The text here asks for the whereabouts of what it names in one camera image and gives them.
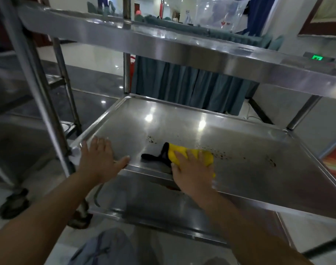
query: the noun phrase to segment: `person's left hand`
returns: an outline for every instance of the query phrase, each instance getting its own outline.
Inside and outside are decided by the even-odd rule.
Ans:
[[[86,141],[83,141],[81,153],[77,172],[84,176],[97,177],[98,184],[116,177],[130,160],[130,156],[125,156],[114,163],[111,143],[104,138],[94,137],[90,148],[87,147]]]

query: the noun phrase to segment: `brown wooden frame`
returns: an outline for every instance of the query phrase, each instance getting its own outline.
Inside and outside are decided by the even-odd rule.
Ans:
[[[336,22],[311,23],[323,0],[318,0],[306,19],[299,35],[336,36]]]

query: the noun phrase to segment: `person's left arm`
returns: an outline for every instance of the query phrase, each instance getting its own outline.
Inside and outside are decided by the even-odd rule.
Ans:
[[[109,140],[83,144],[77,172],[0,230],[0,265],[44,264],[81,201],[129,162],[126,156],[114,163]]]

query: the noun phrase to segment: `yellow cloth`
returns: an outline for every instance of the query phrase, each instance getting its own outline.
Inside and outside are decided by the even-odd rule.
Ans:
[[[169,149],[168,149],[168,158],[170,161],[172,161],[173,163],[175,163],[177,166],[179,166],[179,160],[176,158],[174,151],[178,151],[180,152],[182,155],[184,155],[185,158],[188,158],[188,156],[186,155],[186,150],[188,150],[188,148],[183,147],[183,146],[177,146],[174,144],[169,143]],[[189,149],[191,151],[191,153],[195,156],[195,158],[198,158],[198,153],[201,150],[198,149]],[[205,166],[209,166],[211,164],[213,164],[213,155],[211,152],[209,151],[202,151],[202,155],[204,156],[204,165]]]

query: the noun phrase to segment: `person's right arm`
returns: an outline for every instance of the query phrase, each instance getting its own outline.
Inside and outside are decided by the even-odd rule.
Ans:
[[[237,260],[243,265],[312,265],[302,254],[280,238],[244,218],[234,204],[212,188],[213,168],[205,167],[188,150],[186,159],[175,152],[180,168],[172,163],[174,181],[190,196],[226,238]]]

